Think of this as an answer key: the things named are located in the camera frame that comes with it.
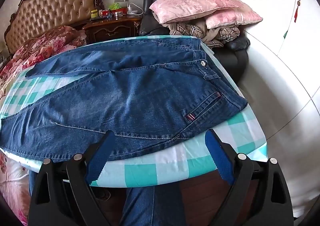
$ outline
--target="wooden nightstand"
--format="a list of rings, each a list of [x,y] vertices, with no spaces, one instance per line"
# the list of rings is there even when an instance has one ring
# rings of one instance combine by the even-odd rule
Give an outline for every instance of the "wooden nightstand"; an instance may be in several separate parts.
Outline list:
[[[142,17],[124,15],[118,19],[91,21],[82,29],[87,34],[87,43],[97,43],[117,38],[138,36]]]

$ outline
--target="headboard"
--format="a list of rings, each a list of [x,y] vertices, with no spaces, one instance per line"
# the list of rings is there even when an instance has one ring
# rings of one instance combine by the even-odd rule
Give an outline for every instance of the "headboard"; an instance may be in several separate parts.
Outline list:
[[[21,0],[4,40],[11,54],[28,39],[59,26],[90,19],[91,10],[104,9],[102,0]]]

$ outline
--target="blue denim jeans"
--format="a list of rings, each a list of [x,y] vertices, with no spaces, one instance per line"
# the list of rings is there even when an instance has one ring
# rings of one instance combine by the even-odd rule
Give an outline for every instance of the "blue denim jeans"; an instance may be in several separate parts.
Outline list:
[[[26,77],[88,74],[2,119],[0,147],[55,162],[83,153],[112,130],[109,161],[192,138],[244,109],[191,37],[120,40],[51,57]]]
[[[30,194],[37,173],[30,171]],[[127,188],[120,226],[186,226],[179,183]]]

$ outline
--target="green and white checkered cloth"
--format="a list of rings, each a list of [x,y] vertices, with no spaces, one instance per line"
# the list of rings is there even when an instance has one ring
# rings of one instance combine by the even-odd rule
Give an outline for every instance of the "green and white checkered cloth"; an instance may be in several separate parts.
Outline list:
[[[203,43],[201,46],[230,81],[231,85],[242,95],[225,69],[213,56],[212,51]],[[0,118],[13,115],[44,95],[85,76],[26,79],[25,74],[31,68],[22,71],[12,85],[0,110]],[[220,139],[229,143],[236,152],[245,153],[251,159],[257,161],[266,161],[268,159],[266,138],[250,106],[247,106],[242,112],[228,121],[215,126],[214,130]],[[9,158],[20,162],[22,166],[35,172],[38,172],[42,165],[41,161],[19,157],[7,151],[3,152]],[[99,178],[97,181],[92,182],[92,186],[141,187],[157,185],[195,177],[215,169],[216,166],[204,143],[204,133],[201,133],[192,139],[156,153],[106,162]]]

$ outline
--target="red floral blanket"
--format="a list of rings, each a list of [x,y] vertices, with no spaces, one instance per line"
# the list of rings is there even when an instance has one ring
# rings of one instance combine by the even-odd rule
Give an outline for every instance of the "red floral blanket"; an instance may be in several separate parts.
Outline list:
[[[26,41],[0,73],[1,97],[5,96],[5,90],[10,89],[10,80],[21,70],[58,53],[85,45],[85,38],[83,31],[64,26]],[[30,204],[29,172],[1,151],[0,168],[0,192],[14,214],[26,226]]]

